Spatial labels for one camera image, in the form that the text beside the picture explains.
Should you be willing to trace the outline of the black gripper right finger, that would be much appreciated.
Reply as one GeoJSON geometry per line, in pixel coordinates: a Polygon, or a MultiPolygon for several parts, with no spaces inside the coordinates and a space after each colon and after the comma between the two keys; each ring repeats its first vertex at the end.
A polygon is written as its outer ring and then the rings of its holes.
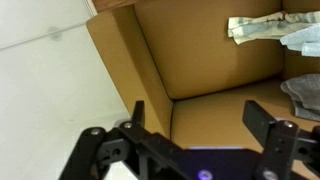
{"type": "Polygon", "coordinates": [[[256,101],[245,102],[242,121],[257,142],[264,146],[270,129],[277,123],[256,101]]]}

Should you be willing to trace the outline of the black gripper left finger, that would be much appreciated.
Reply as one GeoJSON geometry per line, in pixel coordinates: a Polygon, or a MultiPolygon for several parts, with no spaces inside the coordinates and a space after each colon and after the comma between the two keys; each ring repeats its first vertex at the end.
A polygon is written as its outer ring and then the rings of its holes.
{"type": "Polygon", "coordinates": [[[143,127],[145,124],[145,104],[143,101],[136,101],[133,114],[131,116],[133,126],[143,127]]]}

